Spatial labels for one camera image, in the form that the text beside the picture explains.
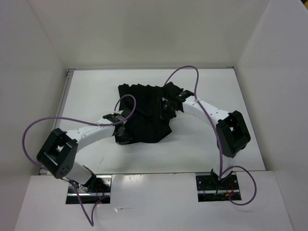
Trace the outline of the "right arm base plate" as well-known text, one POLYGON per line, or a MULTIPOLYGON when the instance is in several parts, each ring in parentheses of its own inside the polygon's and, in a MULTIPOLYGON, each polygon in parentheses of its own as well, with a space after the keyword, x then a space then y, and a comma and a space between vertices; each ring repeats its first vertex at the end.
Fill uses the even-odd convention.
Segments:
POLYGON ((198 202, 241 201, 236 174, 232 173, 224 182, 216 184, 210 173, 195 176, 198 202))

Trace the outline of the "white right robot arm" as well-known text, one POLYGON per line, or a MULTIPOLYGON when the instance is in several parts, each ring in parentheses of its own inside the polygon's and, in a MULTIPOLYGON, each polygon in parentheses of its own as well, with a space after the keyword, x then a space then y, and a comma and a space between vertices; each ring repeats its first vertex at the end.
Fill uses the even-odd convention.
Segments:
POLYGON ((234 158, 251 141, 243 115, 239 111, 228 112, 197 98, 195 93, 183 90, 172 82, 162 87, 164 109, 193 115, 214 129, 219 150, 219 159, 211 170, 211 184, 222 189, 228 183, 234 158))

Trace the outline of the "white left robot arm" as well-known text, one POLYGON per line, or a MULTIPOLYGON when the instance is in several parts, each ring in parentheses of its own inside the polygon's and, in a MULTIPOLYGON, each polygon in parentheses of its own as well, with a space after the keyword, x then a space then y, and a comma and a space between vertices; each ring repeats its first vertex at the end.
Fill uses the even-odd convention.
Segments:
POLYGON ((91 192, 96 186, 96 175, 86 166, 75 161, 77 153, 86 146, 102 139, 123 133, 124 123, 114 123, 123 120, 130 114, 129 109, 121 113, 108 114, 98 120, 93 126, 63 131, 54 129, 42 148, 37 160, 57 179, 66 178, 76 182, 84 192, 91 192))

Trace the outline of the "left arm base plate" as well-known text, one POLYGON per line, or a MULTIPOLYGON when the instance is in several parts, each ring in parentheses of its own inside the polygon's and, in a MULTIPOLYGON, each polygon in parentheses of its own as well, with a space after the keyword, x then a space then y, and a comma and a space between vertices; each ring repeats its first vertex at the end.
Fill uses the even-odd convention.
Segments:
POLYGON ((76 193, 78 192, 83 204, 95 204, 97 201, 99 201, 99 204, 109 204, 111 200, 112 175, 97 175, 95 183, 94 186, 86 188, 74 182, 77 190, 69 183, 65 203, 68 205, 79 204, 76 193))

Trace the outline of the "black pleated skirt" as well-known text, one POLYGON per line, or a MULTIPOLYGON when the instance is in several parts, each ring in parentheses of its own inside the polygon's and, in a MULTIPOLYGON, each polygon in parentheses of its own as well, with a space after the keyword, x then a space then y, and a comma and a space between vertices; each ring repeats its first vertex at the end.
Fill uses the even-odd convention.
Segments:
POLYGON ((125 123, 124 132, 115 135, 117 144, 158 143, 172 132, 169 123, 176 113, 164 109, 163 87, 122 84, 118 86, 118 92, 121 97, 126 94, 134 96, 136 108, 125 123))

